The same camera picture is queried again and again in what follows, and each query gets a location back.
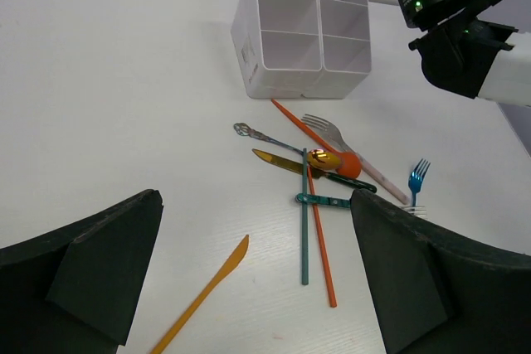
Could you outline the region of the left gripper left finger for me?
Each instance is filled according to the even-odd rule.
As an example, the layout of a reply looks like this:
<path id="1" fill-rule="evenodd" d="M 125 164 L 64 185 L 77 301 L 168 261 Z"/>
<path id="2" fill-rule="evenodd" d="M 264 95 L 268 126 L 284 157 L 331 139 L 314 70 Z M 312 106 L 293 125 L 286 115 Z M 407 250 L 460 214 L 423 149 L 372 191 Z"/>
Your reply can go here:
<path id="1" fill-rule="evenodd" d="M 115 353 L 163 214 L 156 190 L 1 250 L 3 353 Z"/>

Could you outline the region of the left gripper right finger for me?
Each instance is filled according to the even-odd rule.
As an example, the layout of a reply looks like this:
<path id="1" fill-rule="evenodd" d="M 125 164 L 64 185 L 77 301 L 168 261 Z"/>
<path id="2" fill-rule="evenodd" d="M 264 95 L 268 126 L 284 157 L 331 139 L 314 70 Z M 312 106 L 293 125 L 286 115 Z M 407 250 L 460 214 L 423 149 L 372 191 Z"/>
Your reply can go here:
<path id="1" fill-rule="evenodd" d="M 530 258 L 411 215 L 365 190 L 350 199 L 388 353 L 528 353 Z"/>

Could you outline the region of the silver fork teal handle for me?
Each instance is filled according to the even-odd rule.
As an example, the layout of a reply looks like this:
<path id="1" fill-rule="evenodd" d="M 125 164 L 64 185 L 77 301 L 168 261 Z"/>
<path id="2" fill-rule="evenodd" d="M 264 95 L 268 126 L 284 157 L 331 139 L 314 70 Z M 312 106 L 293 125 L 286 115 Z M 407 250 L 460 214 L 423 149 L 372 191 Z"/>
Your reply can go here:
<path id="1" fill-rule="evenodd" d="M 300 204 L 310 204 L 318 206 L 329 206 L 335 208 L 350 208 L 350 201 L 347 199 L 339 199 L 330 196 L 317 196 L 299 193 L 295 196 L 295 200 Z M 427 210 L 424 206 L 399 206 L 399 209 L 406 211 L 414 216 L 421 218 L 427 217 Z"/>

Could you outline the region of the red-orange chopstick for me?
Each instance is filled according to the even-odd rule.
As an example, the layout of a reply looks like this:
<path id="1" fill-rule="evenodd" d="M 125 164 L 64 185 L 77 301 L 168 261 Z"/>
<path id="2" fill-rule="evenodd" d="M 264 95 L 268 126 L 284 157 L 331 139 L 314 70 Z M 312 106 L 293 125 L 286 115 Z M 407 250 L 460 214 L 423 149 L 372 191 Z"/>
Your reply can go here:
<path id="1" fill-rule="evenodd" d="M 328 253 L 326 250 L 324 231 L 323 231 L 323 227 L 321 223 L 318 205 L 313 204 L 312 210 L 314 214 L 314 223 L 315 223 L 316 235 L 318 239 L 321 262 L 322 262 L 323 271 L 324 271 L 324 281 L 325 281 L 325 285 L 327 289 L 329 306 L 331 308 L 336 308 L 338 304 L 337 304 L 337 299 L 336 299 L 336 294 L 335 294 L 335 289 L 334 289 L 334 281 L 332 279 L 332 274 L 331 274 L 331 270 L 329 266 L 329 257 L 328 257 Z"/>
<path id="2" fill-rule="evenodd" d="M 317 133 L 315 133 L 311 128 L 306 126 L 301 120 L 295 117 L 287 108 L 281 105 L 277 100 L 271 99 L 270 101 L 289 121 L 291 121 L 304 134 L 306 134 L 317 144 L 319 144 L 323 149 L 331 153 L 339 154 L 338 151 L 336 151 L 333 147 L 326 143 Z"/>

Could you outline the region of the blue metal fork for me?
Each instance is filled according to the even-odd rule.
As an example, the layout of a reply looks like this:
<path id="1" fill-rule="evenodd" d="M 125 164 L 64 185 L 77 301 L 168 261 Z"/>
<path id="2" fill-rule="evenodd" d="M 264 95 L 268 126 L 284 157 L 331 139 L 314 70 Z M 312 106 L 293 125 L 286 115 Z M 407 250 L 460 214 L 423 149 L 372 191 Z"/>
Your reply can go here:
<path id="1" fill-rule="evenodd" d="M 421 191 L 422 183 L 424 182 L 426 173 L 431 163 L 426 159 L 421 159 L 419 163 L 413 168 L 412 173 L 408 179 L 408 187 L 412 194 L 412 206 L 417 205 L 417 195 Z"/>

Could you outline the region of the orange plastic knife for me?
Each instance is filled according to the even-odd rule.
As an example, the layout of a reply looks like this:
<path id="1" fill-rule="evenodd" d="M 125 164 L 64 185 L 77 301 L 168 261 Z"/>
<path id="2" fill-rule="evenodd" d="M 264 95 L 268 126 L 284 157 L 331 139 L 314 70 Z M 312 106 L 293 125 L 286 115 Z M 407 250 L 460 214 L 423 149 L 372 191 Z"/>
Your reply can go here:
<path id="1" fill-rule="evenodd" d="M 177 334 L 182 330 L 184 325 L 198 310 L 207 296 L 214 290 L 214 288 L 224 280 L 245 258 L 249 247 L 250 236 L 245 235 L 237 247 L 231 252 L 229 257 L 225 260 L 223 265 L 207 283 L 206 287 L 198 294 L 198 296 L 191 302 L 188 308 L 175 321 L 175 323 L 165 332 L 158 343 L 150 351 L 151 354 L 163 353 L 166 347 L 172 342 Z"/>

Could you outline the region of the teal chopstick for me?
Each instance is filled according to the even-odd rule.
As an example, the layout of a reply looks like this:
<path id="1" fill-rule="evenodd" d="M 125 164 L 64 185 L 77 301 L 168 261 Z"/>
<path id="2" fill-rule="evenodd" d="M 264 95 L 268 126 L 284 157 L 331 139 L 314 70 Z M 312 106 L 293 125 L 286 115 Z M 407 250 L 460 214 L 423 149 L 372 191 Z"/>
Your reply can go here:
<path id="1" fill-rule="evenodd" d="M 308 189 L 307 173 L 307 148 L 303 148 L 302 156 L 302 194 L 305 196 Z M 309 284 L 309 228 L 308 228 L 308 204 L 301 204 L 301 283 Z"/>

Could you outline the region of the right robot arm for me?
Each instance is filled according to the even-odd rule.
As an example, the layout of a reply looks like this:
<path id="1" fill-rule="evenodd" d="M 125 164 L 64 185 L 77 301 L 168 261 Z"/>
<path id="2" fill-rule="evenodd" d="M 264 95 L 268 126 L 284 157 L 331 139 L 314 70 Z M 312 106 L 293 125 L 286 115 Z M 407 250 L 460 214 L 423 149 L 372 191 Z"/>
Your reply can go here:
<path id="1" fill-rule="evenodd" d="M 530 105 L 530 35 L 478 16 L 503 0 L 398 0 L 405 22 L 423 31 L 409 43 L 436 88 L 470 99 Z"/>

